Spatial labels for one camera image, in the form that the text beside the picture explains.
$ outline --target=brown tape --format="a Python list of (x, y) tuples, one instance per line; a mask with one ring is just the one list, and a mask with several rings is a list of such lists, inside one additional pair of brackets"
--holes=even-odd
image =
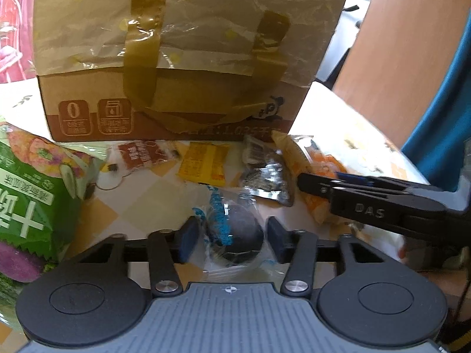
[(124, 55), (124, 94), (135, 109), (159, 121), (174, 133), (196, 131), (209, 125), (239, 122), (265, 109), (269, 93), (280, 81), (286, 59), (278, 48), (290, 27), (289, 19), (266, 11), (257, 28), (252, 53), (254, 69), (251, 86), (221, 119), (214, 123), (197, 123), (153, 109), (157, 88), (157, 63), (165, 0), (131, 0), (131, 21), (126, 35)]
[(165, 0), (131, 0), (126, 34), (123, 89), (137, 107), (154, 100)]

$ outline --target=checkered tablecloth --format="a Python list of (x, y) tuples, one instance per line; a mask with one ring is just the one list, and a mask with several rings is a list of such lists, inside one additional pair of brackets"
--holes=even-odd
[[(39, 89), (35, 79), (1, 86), (1, 114), (15, 126), (34, 134), (49, 137)], [(29, 100), (18, 105), (24, 96)], [(315, 142), (325, 153), (330, 153), (351, 171), (365, 175), (385, 175), (416, 182), (426, 182), (414, 166), (375, 127), (320, 84), (314, 83), (292, 134), (314, 135)], [(242, 144), (230, 143), (225, 164), (225, 178), (229, 189), (235, 189), (243, 170)], [(182, 153), (188, 143), (179, 142)], [(75, 240), (67, 252), (72, 256), (113, 233), (125, 233), (129, 239), (145, 238), (150, 232), (164, 228), (179, 228), (193, 214), (195, 184), (176, 176), (180, 162), (173, 160), (150, 169), (133, 172), (124, 177), (118, 187), (109, 191), (96, 189), (95, 195), (83, 204)], [(113, 174), (106, 169), (101, 172)], [(276, 216), (291, 229), (306, 229), (320, 238), (336, 238), (348, 229), (330, 228), (314, 223), (304, 203), (296, 198), (291, 208), (259, 200), (258, 210), (263, 218)], [(397, 255), (402, 244), (398, 235), (367, 227), (363, 237), (391, 256)], [(194, 264), (178, 266), (183, 284), (199, 280), (202, 270)], [(330, 264), (320, 264), (315, 285), (321, 286), (334, 275)], [(143, 287), (148, 287), (147, 266), (131, 264), (130, 276)], [(16, 351), (25, 343), (22, 333), (0, 324), (0, 353)]]

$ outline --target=printed icon on box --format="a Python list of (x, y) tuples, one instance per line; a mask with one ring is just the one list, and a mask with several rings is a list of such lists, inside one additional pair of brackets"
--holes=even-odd
[(62, 134), (80, 136), (91, 134), (90, 111), (87, 101), (62, 101), (58, 105)]
[(127, 98), (98, 101), (98, 130), (105, 135), (129, 134), (132, 131), (132, 107)]
[(252, 115), (247, 120), (251, 119), (264, 119), (267, 120), (268, 122), (274, 121), (276, 119), (283, 119), (278, 115), (278, 111), (280, 107), (284, 104), (284, 98), (283, 97), (270, 97), (273, 102), (269, 102), (267, 106), (260, 110), (256, 115)]
[(105, 105), (105, 116), (107, 118), (119, 118), (122, 116), (122, 105), (118, 100), (109, 100)]

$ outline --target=cardboard box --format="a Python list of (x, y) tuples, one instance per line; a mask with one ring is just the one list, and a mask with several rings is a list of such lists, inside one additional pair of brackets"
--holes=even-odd
[(345, 0), (35, 0), (56, 141), (287, 132)]

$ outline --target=wrapped round snack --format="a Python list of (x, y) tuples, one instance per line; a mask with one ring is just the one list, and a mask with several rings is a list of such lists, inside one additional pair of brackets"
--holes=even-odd
[(234, 264), (247, 263), (261, 251), (263, 230), (255, 216), (233, 201), (211, 208), (206, 234), (215, 254)]
[(193, 208), (201, 219), (204, 235), (202, 260), (207, 282), (250, 282), (254, 277), (269, 280), (274, 265), (273, 253), (265, 241), (264, 223), (253, 196), (244, 189), (232, 192), (206, 186), (205, 195)]

